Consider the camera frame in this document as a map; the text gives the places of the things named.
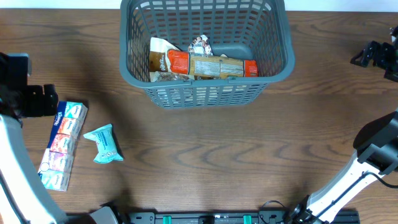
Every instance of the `basket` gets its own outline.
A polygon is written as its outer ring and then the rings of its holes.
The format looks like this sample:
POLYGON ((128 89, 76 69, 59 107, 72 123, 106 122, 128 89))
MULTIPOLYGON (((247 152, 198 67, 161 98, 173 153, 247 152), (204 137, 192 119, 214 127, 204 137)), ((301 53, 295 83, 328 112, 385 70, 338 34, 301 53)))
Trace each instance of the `basket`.
POLYGON ((283 0, 123 0, 120 72, 163 108, 243 105, 290 75, 295 58, 283 0), (205 34, 215 55, 256 60, 259 77, 150 82, 151 37, 186 51, 205 34))

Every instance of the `wooden table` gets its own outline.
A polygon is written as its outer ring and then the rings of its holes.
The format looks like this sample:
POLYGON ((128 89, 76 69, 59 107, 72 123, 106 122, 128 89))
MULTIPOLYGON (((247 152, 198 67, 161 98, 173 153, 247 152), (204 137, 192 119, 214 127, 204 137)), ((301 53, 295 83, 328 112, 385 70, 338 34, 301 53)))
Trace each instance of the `wooden table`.
MULTIPOLYGON (((119 74, 118 10, 0 10, 0 51, 30 54, 30 84, 87 101, 82 132, 113 123, 125 156, 96 164, 95 143, 80 139, 68 191, 49 191, 58 205, 89 212, 118 198, 160 212, 255 210, 267 200, 294 206, 324 186, 348 162, 361 127, 398 106, 398 83, 349 64, 369 41, 391 41, 398 14, 288 15, 296 66, 286 81, 247 106, 163 110, 119 74)), ((52 121, 24 120, 36 167, 52 121)), ((398 183, 398 174, 385 179, 398 183)), ((376 182, 346 208, 362 223, 394 223, 397 196, 376 182)))

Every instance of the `white wall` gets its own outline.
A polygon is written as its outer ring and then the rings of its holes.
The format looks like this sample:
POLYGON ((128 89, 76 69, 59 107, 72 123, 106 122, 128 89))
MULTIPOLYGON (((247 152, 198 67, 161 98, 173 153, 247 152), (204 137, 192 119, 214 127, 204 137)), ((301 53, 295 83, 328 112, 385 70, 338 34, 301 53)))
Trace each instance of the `white wall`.
MULTIPOLYGON (((0 8, 119 9, 121 0, 0 0, 0 8)), ((285 0, 290 11, 398 12, 398 0, 285 0)))

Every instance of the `green tape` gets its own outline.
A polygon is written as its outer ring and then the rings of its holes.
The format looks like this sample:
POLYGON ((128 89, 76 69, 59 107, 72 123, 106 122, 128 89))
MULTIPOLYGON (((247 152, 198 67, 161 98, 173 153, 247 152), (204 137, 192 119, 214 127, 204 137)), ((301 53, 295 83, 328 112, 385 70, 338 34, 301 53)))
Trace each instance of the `green tape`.
POLYGON ((251 224, 251 215, 243 216, 243 224, 251 224))
POLYGON ((172 217, 163 217, 163 224, 172 224, 172 217))

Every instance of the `blue and white package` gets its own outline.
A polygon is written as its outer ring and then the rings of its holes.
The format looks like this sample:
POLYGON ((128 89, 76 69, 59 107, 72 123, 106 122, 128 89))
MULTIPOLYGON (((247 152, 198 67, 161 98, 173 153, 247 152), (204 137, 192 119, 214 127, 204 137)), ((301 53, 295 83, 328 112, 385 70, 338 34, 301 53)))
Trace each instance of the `blue and white package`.
POLYGON ((94 158, 94 162, 99 164, 107 164, 109 162, 122 161, 121 157, 116 149, 112 136, 112 124, 98 128, 97 130, 91 131, 83 135, 84 138, 95 141, 98 148, 98 154, 94 158))

